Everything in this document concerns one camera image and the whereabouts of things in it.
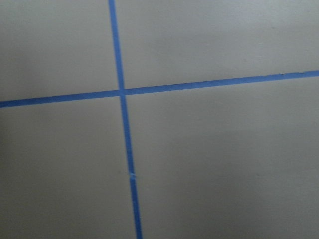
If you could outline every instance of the blue painter's tape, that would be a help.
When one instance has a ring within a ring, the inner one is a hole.
[[[39,97],[39,98],[30,98],[30,99],[22,99],[22,100],[1,101],[0,108],[36,105],[36,104],[53,103],[53,102],[61,102],[61,101],[94,99],[94,98],[103,98],[103,97],[112,97],[112,96],[119,96],[119,91],[118,90],[100,91],[100,92],[63,95],[63,96],[49,96],[49,97]]]
[[[302,73],[287,73],[287,74],[277,74],[277,75],[269,75],[269,76],[253,76],[253,77],[233,78],[233,79],[214,80],[214,81],[201,81],[201,82],[181,83],[181,84],[173,84],[173,85],[131,88],[131,89],[126,89],[125,94],[136,95],[136,94],[163,92],[163,91],[177,91],[177,90],[204,88],[204,87],[226,86],[226,85],[286,80],[286,79],[293,79],[293,78],[305,78],[305,77],[315,77],[315,76],[319,76],[319,71],[307,71]]]
[[[143,239],[138,193],[137,193],[137,186],[136,186],[135,169],[134,169],[134,160],[133,160],[133,153],[132,153],[129,114],[127,109],[126,95],[125,95],[124,74],[123,74],[122,59],[121,59],[121,46],[120,46],[120,39],[119,39],[119,33],[118,33],[118,24],[117,24],[114,0],[109,0],[109,10],[110,10],[111,29],[112,29],[112,36],[113,36],[115,63],[116,63],[119,92],[120,92],[128,171],[130,175],[131,198],[132,198],[132,206],[133,206],[133,213],[134,213],[136,238]]]

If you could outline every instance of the gray wall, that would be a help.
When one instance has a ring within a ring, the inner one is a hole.
[[[316,0],[115,2],[126,88],[319,70]],[[119,89],[107,0],[0,22],[2,106]],[[317,239],[317,75],[126,96],[144,238]],[[0,238],[134,239],[130,179],[119,96],[0,108]]]

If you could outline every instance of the blue tape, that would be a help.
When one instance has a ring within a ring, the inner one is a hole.
[[[177,90],[204,88],[204,87],[226,86],[226,85],[287,80],[287,79],[294,79],[294,78],[318,77],[318,76],[319,76],[319,71],[307,71],[302,73],[286,73],[286,74],[277,74],[277,75],[269,75],[269,76],[253,76],[253,77],[191,82],[191,83],[181,83],[181,84],[163,85],[163,86],[139,87],[139,88],[131,88],[131,89],[121,88],[120,90],[114,90],[114,91],[100,91],[100,92],[79,93],[79,94],[62,95],[62,96],[49,96],[49,97],[30,98],[30,99],[21,99],[21,100],[1,101],[0,108],[36,105],[36,104],[53,103],[53,102],[61,102],[61,101],[75,101],[75,100],[84,100],[84,99],[93,99],[93,98],[112,97],[112,96],[120,96],[123,94],[136,95],[136,94],[163,92],[163,91],[177,91]],[[120,71],[119,79],[121,79],[121,82],[122,82],[121,84],[119,83],[119,85],[122,85],[123,87],[124,86],[123,71]]]
[[[134,169],[134,160],[133,160],[133,153],[132,153],[132,141],[131,141],[131,133],[130,133],[130,125],[129,125],[129,115],[128,115],[128,108],[127,108],[125,87],[124,87],[124,74],[123,74],[122,59],[121,59],[120,39],[119,39],[119,33],[118,33],[114,0],[109,0],[109,9],[110,9],[110,20],[111,20],[111,28],[112,28],[112,36],[113,36],[115,63],[116,63],[119,92],[120,92],[128,171],[130,175],[131,198],[132,198],[132,205],[133,205],[136,238],[143,239],[138,193],[137,193],[137,186],[136,186],[135,169]]]
[[[48,96],[48,97],[39,97],[39,98],[30,98],[30,99],[12,100],[12,101],[1,101],[0,108],[36,105],[36,104],[53,103],[53,102],[61,102],[61,101],[94,99],[94,98],[112,97],[112,96],[118,96],[118,95],[119,95],[119,91],[114,90],[114,91],[100,91],[100,92],[91,92],[91,93],[79,93],[79,94],[71,94],[71,95],[63,95],[63,96]]]
[[[287,74],[276,74],[276,75],[269,75],[269,76],[253,76],[253,77],[232,78],[232,79],[214,80],[214,81],[201,81],[201,82],[181,83],[181,84],[173,84],[173,85],[131,88],[131,89],[126,89],[125,94],[136,95],[136,94],[163,92],[163,91],[177,91],[177,90],[204,88],[204,87],[226,86],[226,85],[286,80],[286,79],[293,79],[293,78],[305,78],[305,77],[315,77],[315,76],[319,76],[319,71],[307,71],[302,73],[287,73]]]

